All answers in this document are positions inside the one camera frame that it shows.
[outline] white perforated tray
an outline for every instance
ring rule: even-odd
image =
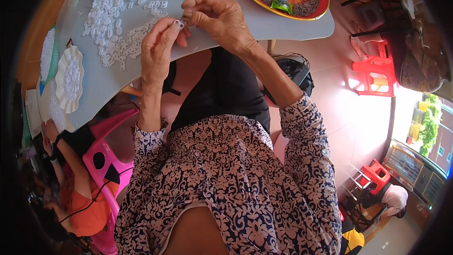
[[[39,114],[38,97],[36,89],[28,89],[25,94],[25,110],[30,128],[31,138],[41,132],[41,115]]]

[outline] orange shirt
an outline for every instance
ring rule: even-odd
[[[91,197],[94,199],[99,192],[99,187],[90,178]],[[118,184],[109,182],[103,189],[109,189],[113,195],[118,192]],[[60,188],[61,206],[67,211],[68,215],[82,210],[92,202],[92,199],[88,199],[74,190],[74,174],[67,180],[66,184]],[[97,199],[91,204],[91,206],[69,218],[71,227],[74,230],[76,236],[91,236],[97,234],[103,230],[107,224],[108,217],[110,215],[111,208],[104,195],[99,193]]]

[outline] white paper plate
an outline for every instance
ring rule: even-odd
[[[69,67],[69,63],[66,60],[66,54],[68,54],[68,53],[70,53],[71,56],[75,55],[77,57],[77,61],[79,61],[80,82],[79,82],[79,90],[77,91],[75,100],[66,100],[66,97],[64,95],[63,72]],[[60,58],[60,61],[58,62],[58,72],[57,72],[57,75],[55,76],[55,82],[57,82],[56,95],[59,100],[60,107],[62,109],[64,109],[64,112],[67,114],[76,111],[76,109],[79,107],[79,99],[80,99],[80,96],[82,95],[82,79],[83,79],[83,74],[85,73],[85,71],[83,70],[83,66],[82,66],[82,58],[83,58],[83,55],[79,51],[79,49],[76,46],[71,46],[70,48],[65,49],[65,51],[63,52],[63,55]]]

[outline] floral patterned shirt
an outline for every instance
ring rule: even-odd
[[[119,254],[158,254],[203,200],[230,254],[338,254],[341,222],[323,118],[307,96],[280,111],[285,164],[259,122],[218,115],[168,135],[135,128],[134,172],[116,220]]]

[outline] black bag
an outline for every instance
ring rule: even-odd
[[[277,65],[291,80],[305,92],[307,96],[311,96],[314,88],[313,79],[310,74],[310,63],[301,54],[289,54],[279,56],[276,60]],[[274,103],[275,100],[269,91],[264,88],[264,93]]]

